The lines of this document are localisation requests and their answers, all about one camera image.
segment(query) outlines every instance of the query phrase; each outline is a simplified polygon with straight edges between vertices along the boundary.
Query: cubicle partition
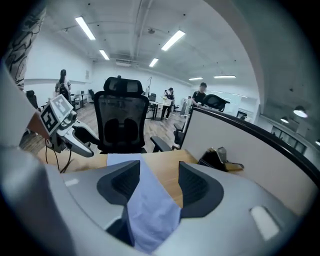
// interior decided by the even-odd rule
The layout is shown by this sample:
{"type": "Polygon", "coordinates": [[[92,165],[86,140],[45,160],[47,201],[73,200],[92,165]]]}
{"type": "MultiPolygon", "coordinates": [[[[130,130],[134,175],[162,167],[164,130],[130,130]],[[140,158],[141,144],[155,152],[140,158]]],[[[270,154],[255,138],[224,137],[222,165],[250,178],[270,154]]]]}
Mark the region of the cubicle partition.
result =
{"type": "Polygon", "coordinates": [[[236,175],[256,182],[297,215],[306,213],[319,192],[320,171],[282,140],[234,116],[193,108],[181,148],[199,160],[211,147],[224,147],[229,162],[244,165],[236,175]]]}

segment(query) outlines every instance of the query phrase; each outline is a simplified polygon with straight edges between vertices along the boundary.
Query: window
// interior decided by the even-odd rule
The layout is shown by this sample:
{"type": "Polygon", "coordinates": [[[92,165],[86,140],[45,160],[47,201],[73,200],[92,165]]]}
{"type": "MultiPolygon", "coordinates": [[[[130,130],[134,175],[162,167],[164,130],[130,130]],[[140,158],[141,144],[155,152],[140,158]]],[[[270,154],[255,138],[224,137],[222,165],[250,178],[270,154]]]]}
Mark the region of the window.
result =
{"type": "Polygon", "coordinates": [[[306,146],[297,141],[295,138],[291,137],[289,134],[285,133],[284,131],[280,130],[277,127],[272,127],[271,133],[278,137],[279,139],[283,140],[285,143],[293,147],[295,150],[303,154],[306,151],[306,146]]]}

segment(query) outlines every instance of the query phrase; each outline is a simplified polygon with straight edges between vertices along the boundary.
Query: wooden floor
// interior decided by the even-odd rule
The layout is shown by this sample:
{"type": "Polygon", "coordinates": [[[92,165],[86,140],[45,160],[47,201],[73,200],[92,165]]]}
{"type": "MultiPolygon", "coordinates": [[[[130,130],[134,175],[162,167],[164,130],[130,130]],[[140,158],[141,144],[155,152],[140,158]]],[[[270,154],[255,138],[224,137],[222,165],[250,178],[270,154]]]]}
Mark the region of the wooden floor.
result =
{"type": "MultiPolygon", "coordinates": [[[[95,112],[95,107],[93,104],[86,104],[84,108],[77,110],[78,119],[85,124],[87,124],[95,133],[98,135],[98,125],[97,117],[95,112]]],[[[157,112],[158,117],[161,115],[161,111],[157,112]]],[[[152,116],[152,112],[147,113],[147,118],[152,116]]],[[[170,114],[168,120],[155,121],[146,119],[144,122],[144,141],[145,141],[145,150],[148,153],[151,153],[154,150],[154,144],[150,140],[151,136],[158,136],[163,139],[170,147],[174,144],[174,124],[178,123],[181,126],[185,122],[185,118],[179,115],[179,112],[173,112],[170,114]]],[[[41,135],[36,136],[35,133],[30,133],[23,136],[20,147],[36,155],[43,147],[45,146],[45,140],[41,135]]],[[[93,152],[98,152],[96,145],[91,145],[90,148],[93,152]]]]}

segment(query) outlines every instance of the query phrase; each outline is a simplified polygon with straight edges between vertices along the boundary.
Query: table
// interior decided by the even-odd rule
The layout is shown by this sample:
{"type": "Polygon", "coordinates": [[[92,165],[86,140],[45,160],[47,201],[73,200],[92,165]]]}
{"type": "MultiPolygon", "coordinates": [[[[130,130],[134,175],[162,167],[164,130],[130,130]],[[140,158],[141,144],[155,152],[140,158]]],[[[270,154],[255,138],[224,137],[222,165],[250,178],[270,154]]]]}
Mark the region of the table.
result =
{"type": "Polygon", "coordinates": [[[157,117],[159,105],[168,106],[168,107],[171,106],[171,104],[163,104],[163,103],[159,103],[156,101],[149,101],[149,103],[153,104],[152,118],[146,118],[146,119],[151,119],[151,120],[155,120],[155,121],[161,121],[161,118],[157,117]]]}
{"type": "Polygon", "coordinates": [[[81,103],[81,108],[83,108],[84,107],[84,96],[87,96],[88,94],[76,94],[76,96],[81,96],[81,101],[82,101],[82,103],[81,103]]]}
{"type": "MultiPolygon", "coordinates": [[[[39,151],[37,157],[46,163],[46,148],[39,151]]],[[[68,162],[69,151],[57,153],[60,169],[68,162]]],[[[142,157],[150,170],[160,181],[164,189],[173,198],[175,203],[181,208],[183,207],[183,195],[179,186],[179,161],[184,161],[190,164],[196,164],[198,161],[185,149],[145,153],[142,157]]],[[[107,154],[95,154],[93,157],[83,157],[72,152],[71,163],[66,169],[66,172],[85,171],[107,166],[107,154]]],[[[51,165],[57,165],[57,160],[54,152],[51,149],[47,150],[47,160],[51,165]]]]}

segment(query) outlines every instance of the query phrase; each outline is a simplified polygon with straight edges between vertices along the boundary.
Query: bag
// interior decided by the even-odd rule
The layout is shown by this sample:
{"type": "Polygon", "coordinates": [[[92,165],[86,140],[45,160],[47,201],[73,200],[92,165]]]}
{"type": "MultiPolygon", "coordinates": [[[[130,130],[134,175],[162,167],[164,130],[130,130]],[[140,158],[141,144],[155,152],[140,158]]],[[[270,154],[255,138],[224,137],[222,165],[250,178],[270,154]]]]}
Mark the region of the bag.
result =
{"type": "Polygon", "coordinates": [[[60,84],[59,94],[62,94],[66,98],[67,101],[69,100],[69,92],[68,92],[67,88],[65,87],[65,83],[60,84]]]}

